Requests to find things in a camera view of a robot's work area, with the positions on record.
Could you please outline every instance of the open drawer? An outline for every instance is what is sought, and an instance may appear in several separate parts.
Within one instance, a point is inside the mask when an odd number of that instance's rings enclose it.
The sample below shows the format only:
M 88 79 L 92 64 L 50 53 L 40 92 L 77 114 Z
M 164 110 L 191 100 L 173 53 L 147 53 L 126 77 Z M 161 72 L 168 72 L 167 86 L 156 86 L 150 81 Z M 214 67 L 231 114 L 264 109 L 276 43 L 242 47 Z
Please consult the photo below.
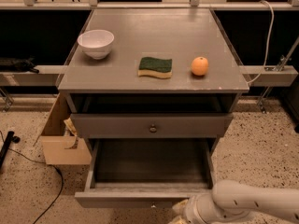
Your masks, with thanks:
M 171 207 L 213 186 L 205 139 L 96 140 L 83 207 Z
M 232 114 L 72 114 L 82 138 L 223 137 Z

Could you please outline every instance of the drawer handle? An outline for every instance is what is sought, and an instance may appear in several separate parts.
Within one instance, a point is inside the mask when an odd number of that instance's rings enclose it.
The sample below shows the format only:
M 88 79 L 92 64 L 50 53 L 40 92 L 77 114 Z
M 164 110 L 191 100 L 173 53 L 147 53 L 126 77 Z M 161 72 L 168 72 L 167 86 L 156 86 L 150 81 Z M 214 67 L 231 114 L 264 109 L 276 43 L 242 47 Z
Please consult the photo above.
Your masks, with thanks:
M 149 131 L 151 133 L 156 133 L 157 132 L 157 127 L 154 124 L 151 124 L 149 127 Z

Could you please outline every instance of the yellow sponge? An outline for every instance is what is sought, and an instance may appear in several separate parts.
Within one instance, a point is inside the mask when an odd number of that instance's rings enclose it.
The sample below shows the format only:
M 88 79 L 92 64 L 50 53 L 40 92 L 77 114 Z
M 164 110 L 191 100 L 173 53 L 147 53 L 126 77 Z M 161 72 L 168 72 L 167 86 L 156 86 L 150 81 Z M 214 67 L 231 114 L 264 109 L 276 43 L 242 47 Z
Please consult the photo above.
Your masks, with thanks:
M 140 77 L 170 78 L 172 76 L 172 60 L 143 57 L 139 65 L 138 75 Z

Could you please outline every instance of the terrazzo floor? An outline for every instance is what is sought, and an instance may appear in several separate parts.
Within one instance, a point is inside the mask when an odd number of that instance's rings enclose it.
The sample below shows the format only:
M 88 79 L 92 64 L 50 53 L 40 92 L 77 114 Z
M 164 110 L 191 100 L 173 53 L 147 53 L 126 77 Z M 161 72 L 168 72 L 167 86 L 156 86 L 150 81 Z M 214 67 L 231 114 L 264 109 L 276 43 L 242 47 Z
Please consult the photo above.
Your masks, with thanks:
M 35 161 L 44 161 L 38 136 L 55 98 L 15 98 L 7 113 L 0 113 L 3 135 L 13 130 L 19 144 L 11 144 Z M 217 180 L 232 179 L 256 187 L 299 189 L 299 134 L 278 99 L 266 101 L 262 114 L 256 100 L 242 98 L 234 119 L 212 156 Z M 84 209 L 74 199 L 83 191 L 88 166 L 59 166 L 64 188 L 56 203 L 37 223 L 166 224 L 169 209 Z M 9 150 L 0 173 L 0 223 L 34 223 L 55 199 L 61 178 L 55 169 Z M 257 214 L 248 224 L 289 223 Z

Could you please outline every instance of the cabinet top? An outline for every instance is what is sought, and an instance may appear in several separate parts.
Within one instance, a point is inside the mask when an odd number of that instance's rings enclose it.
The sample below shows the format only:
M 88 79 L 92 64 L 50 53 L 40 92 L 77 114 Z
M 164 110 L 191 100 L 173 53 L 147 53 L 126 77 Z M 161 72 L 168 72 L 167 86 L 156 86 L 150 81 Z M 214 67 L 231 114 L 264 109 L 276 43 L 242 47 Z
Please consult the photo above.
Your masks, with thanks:
M 249 86 L 209 9 L 96 9 L 86 31 L 105 29 L 115 36 L 111 53 L 94 60 L 77 47 L 59 90 L 97 92 L 240 93 Z M 172 77 L 139 77 L 142 57 L 172 59 Z M 208 72 L 196 77 L 191 63 L 206 57 Z

